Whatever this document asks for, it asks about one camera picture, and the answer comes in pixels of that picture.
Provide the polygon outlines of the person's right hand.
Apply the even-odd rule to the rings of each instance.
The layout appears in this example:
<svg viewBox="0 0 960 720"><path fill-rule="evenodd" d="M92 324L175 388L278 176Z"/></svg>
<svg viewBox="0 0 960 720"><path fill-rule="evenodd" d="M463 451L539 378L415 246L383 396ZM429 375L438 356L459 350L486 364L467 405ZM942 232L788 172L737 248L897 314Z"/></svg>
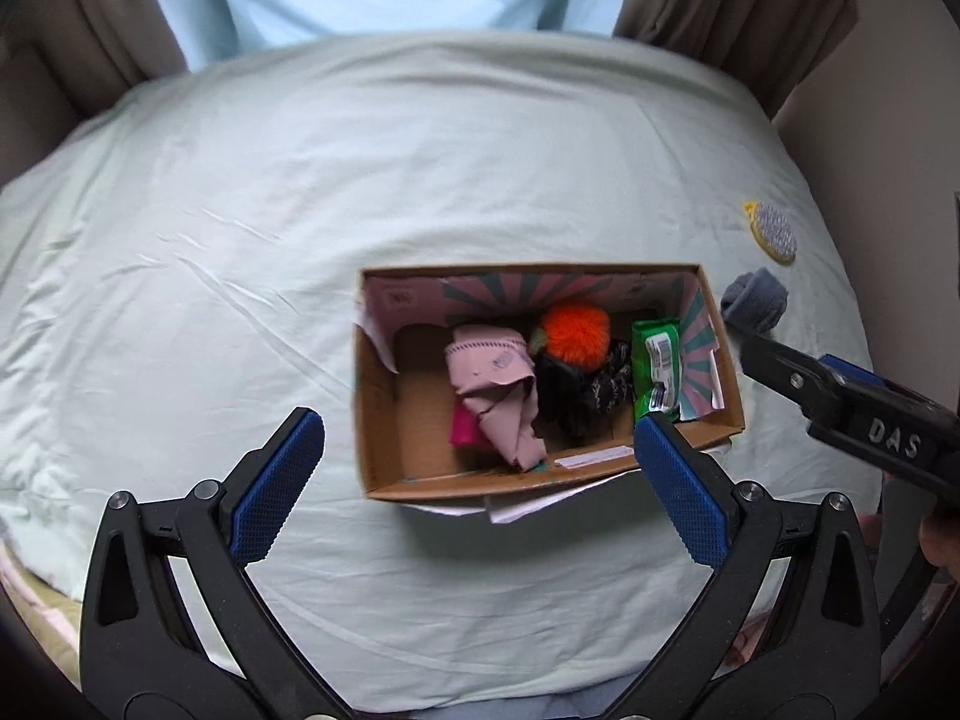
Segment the person's right hand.
<svg viewBox="0 0 960 720"><path fill-rule="evenodd" d="M944 569L960 582L960 527L957 518L931 514L919 525L919 546L924 557L937 569Z"/></svg>

